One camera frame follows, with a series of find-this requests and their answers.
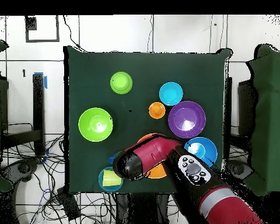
orange cup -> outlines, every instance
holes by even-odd
[[[142,140],[151,137],[153,134],[156,134],[156,133],[147,134],[147,135],[143,136],[142,138],[140,138],[138,142],[141,142]],[[167,176],[167,174],[161,163],[158,164],[157,166],[155,166],[154,168],[150,169],[147,172],[147,177],[150,179],[156,179],[156,178],[161,179],[161,178],[164,178],[165,176]]]
[[[165,106],[161,102],[154,102],[149,106],[149,115],[158,120],[165,115]]]

yellow sponge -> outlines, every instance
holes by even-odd
[[[121,177],[118,177],[114,171],[104,170],[103,186],[119,186],[121,184]]]

lime green bowl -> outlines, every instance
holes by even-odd
[[[100,142],[111,134],[113,121],[107,111],[94,107],[82,113],[78,127],[85,139],[90,142]]]
[[[125,72],[117,72],[110,79],[112,90],[119,95],[128,93],[133,86],[132,78]]]

blue bowl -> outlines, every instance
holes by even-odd
[[[183,98],[183,89],[176,82],[167,82],[160,88],[159,97],[163,104],[174,106]]]
[[[109,193],[112,193],[113,191],[117,191],[123,184],[124,180],[121,179],[121,184],[120,185],[112,185],[112,186],[103,186],[103,176],[104,176],[104,170],[110,170],[110,171],[113,171],[113,168],[112,167],[107,167],[105,169],[103,169],[100,174],[99,174],[99,184],[100,184],[100,187],[104,190],[104,191],[107,191]]]
[[[203,160],[209,167],[216,162],[218,157],[215,144],[208,138],[193,138],[185,143],[184,149]]]

dark green table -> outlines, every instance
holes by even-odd
[[[136,143],[142,136],[158,132],[177,138],[169,129],[166,107],[163,118],[155,120],[148,107],[159,102],[159,89],[166,82],[177,82],[183,88],[182,100],[194,101],[204,109],[206,125],[200,137],[209,138],[218,149],[216,165],[222,164],[222,121],[225,61],[230,49],[217,54],[183,53],[85,53],[67,47],[69,64],[69,191],[103,192],[98,175],[107,166],[108,158]],[[128,73],[132,90],[116,94],[110,78],[118,71]],[[102,142],[89,142],[80,134],[78,120],[87,109],[100,107],[113,118],[113,131]],[[172,193],[167,177],[124,181],[119,193]]]

